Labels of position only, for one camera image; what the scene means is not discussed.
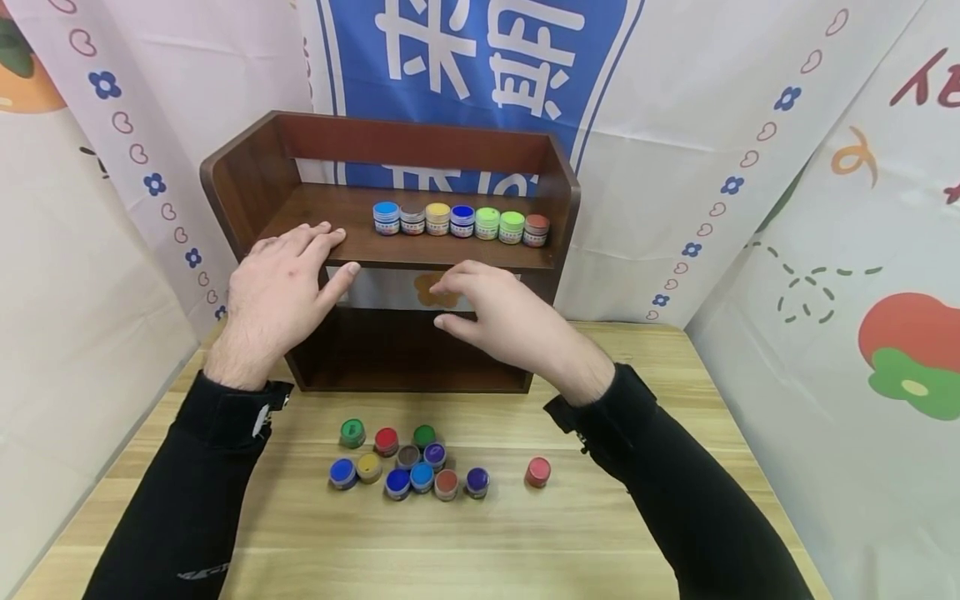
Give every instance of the blue banner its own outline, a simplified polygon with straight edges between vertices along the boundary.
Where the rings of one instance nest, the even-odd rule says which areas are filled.
[[[642,0],[318,4],[334,114],[551,132],[575,168],[642,9]],[[536,185],[530,174],[401,166],[351,163],[343,174],[351,185],[522,196]]]

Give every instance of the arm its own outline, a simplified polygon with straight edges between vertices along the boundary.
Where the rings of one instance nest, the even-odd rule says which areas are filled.
[[[267,374],[303,341],[359,271],[350,263],[320,289],[330,224],[258,242],[230,278],[229,321],[210,350],[84,594],[213,600],[227,578],[240,507],[270,439],[271,411],[293,386]]]
[[[811,597],[763,513],[633,369],[615,366],[499,269],[462,263],[431,291],[465,294],[477,313],[476,323],[442,315],[437,327],[561,392],[547,412],[564,432],[576,430],[594,462],[626,486],[682,598]]]

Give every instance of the wooden table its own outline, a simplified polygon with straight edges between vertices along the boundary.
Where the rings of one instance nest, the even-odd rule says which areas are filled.
[[[664,325],[578,324],[615,360],[631,363],[666,408],[750,494],[793,553],[817,598],[829,598],[797,533],[686,336]],[[17,600],[79,598],[110,533],[154,457],[209,342],[197,351],[86,500]],[[286,365],[274,378],[292,380]],[[676,582],[623,487],[580,453],[543,412],[554,395],[295,394],[274,418],[244,500],[224,598],[675,598]],[[328,488],[345,454],[340,423],[409,438],[421,423],[446,440],[456,469],[487,468],[490,494],[395,503],[382,485]],[[359,451],[346,454],[358,456]],[[544,490],[523,484],[546,456]]]

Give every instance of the black sleeve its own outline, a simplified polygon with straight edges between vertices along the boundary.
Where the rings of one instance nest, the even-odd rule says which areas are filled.
[[[750,497],[626,365],[599,401],[545,407],[633,497],[683,600],[811,598],[780,536]]]
[[[198,373],[93,571],[85,600],[220,595],[269,414],[293,386],[248,393]]]

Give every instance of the wooden shelf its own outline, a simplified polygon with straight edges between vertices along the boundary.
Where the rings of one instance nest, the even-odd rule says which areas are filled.
[[[347,240],[330,254],[328,263],[340,266],[355,260],[365,267],[393,269],[448,269],[467,260],[478,260],[515,273],[553,268],[553,250],[510,246],[496,240],[452,235],[380,235],[373,229],[372,207],[389,200],[401,206],[426,206],[433,202],[473,207],[493,206],[498,210],[529,213],[533,205],[526,198],[450,194],[417,190],[347,187],[323,183],[303,183],[283,203],[257,239],[280,235],[301,223],[316,225],[329,221],[347,230]]]
[[[538,176],[534,198],[303,183],[295,158]],[[308,223],[347,230],[329,264],[440,270],[478,260],[522,274],[547,303],[560,285],[580,186],[550,135],[271,112],[211,155],[200,179],[237,260],[259,239]],[[550,220],[543,248],[452,235],[382,236],[373,204],[493,206]],[[320,272],[325,284],[326,270]],[[337,306],[287,355],[304,390],[526,393],[532,375],[433,326],[434,311]]]
[[[439,313],[338,307],[291,354],[305,391],[522,392],[527,372],[440,331]],[[462,314],[475,318],[472,314]]]

